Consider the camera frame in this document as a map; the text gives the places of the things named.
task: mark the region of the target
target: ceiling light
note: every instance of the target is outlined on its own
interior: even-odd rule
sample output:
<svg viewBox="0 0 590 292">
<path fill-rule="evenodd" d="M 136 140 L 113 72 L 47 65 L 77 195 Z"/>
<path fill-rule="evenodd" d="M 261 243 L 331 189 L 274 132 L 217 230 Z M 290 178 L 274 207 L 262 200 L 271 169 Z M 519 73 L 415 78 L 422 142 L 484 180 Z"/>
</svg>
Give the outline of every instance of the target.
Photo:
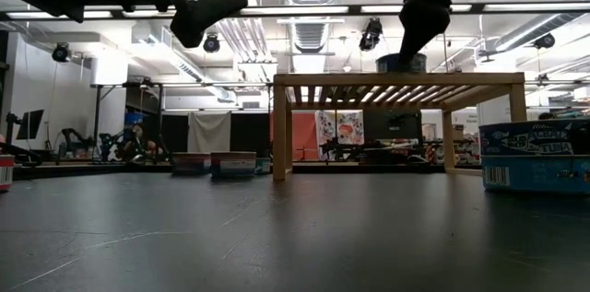
<svg viewBox="0 0 590 292">
<path fill-rule="evenodd" d="M 590 9 L 590 3 L 520 3 L 520 4 L 488 4 L 483 7 L 484 11 L 585 11 Z"/>
<path fill-rule="evenodd" d="M 451 5 L 453 12 L 469 12 L 471 11 L 471 5 Z"/>
<path fill-rule="evenodd" d="M 299 24 L 344 24 L 342 18 L 289 18 L 277 19 L 278 25 L 299 25 Z"/>
<path fill-rule="evenodd" d="M 360 12 L 370 14 L 400 13 L 402 11 L 402 7 L 403 6 L 361 6 Z"/>
<path fill-rule="evenodd" d="M 240 11 L 243 16 L 257 15 L 307 15 L 307 14 L 346 14 L 348 6 L 281 6 L 247 7 Z"/>
<path fill-rule="evenodd" d="M 134 12 L 123 12 L 127 18 L 158 18 L 158 17 L 174 17 L 176 10 L 168 12 L 158 12 L 158 10 L 139 10 Z"/>
<path fill-rule="evenodd" d="M 266 83 L 241 83 L 241 82 L 237 82 L 237 83 L 215 83 L 215 84 L 209 84 L 213 87 L 266 87 Z"/>
<path fill-rule="evenodd" d="M 8 12 L 6 13 L 11 19 L 53 19 L 53 18 L 67 18 L 66 15 L 60 17 L 54 17 L 46 12 Z M 84 12 L 84 18 L 112 18 L 110 11 L 86 11 Z"/>
</svg>

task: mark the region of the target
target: red panel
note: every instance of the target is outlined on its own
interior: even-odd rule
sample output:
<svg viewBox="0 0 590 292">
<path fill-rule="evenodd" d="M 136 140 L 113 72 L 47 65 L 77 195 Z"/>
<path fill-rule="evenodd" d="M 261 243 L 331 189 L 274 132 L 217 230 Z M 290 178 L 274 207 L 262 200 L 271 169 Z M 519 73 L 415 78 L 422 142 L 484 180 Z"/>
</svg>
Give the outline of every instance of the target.
<svg viewBox="0 0 590 292">
<path fill-rule="evenodd" d="M 274 119 L 270 118 L 270 138 L 273 139 Z M 317 134 L 313 112 L 293 113 L 293 161 L 300 161 L 305 152 L 305 160 L 317 160 Z"/>
</svg>

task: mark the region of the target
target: dark gray floor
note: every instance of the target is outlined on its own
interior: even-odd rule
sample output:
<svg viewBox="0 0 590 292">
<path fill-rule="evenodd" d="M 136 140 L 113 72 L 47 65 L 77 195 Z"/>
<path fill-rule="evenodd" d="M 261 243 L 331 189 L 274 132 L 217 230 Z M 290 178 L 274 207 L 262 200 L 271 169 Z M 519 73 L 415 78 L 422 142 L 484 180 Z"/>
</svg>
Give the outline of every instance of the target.
<svg viewBox="0 0 590 292">
<path fill-rule="evenodd" d="M 4 290 L 588 291 L 590 200 L 445 175 L 21 181 Z"/>
</svg>

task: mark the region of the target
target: wooden table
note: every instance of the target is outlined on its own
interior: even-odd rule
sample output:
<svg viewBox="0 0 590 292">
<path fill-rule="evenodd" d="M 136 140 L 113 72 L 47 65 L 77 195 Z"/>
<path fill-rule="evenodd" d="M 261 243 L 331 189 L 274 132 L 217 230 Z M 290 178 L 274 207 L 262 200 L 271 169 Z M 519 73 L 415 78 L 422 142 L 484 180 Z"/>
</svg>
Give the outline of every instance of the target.
<svg viewBox="0 0 590 292">
<path fill-rule="evenodd" d="M 307 88 L 307 98 L 301 88 Z M 284 181 L 293 166 L 294 110 L 440 109 L 446 172 L 481 174 L 454 167 L 451 113 L 504 95 L 510 96 L 512 121 L 526 121 L 523 73 L 275 75 L 274 180 Z"/>
</svg>

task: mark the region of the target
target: barcode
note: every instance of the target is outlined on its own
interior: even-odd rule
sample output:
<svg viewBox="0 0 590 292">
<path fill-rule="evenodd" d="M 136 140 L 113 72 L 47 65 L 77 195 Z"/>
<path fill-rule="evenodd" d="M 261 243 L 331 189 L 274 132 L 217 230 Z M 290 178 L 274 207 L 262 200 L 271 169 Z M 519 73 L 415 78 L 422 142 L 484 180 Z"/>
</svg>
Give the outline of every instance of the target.
<svg viewBox="0 0 590 292">
<path fill-rule="evenodd" d="M 6 185 L 12 183 L 12 170 L 13 167 L 2 167 L 0 168 L 0 184 Z"/>
<path fill-rule="evenodd" d="M 510 186 L 510 174 L 506 167 L 485 167 L 483 173 L 487 184 Z"/>
</svg>

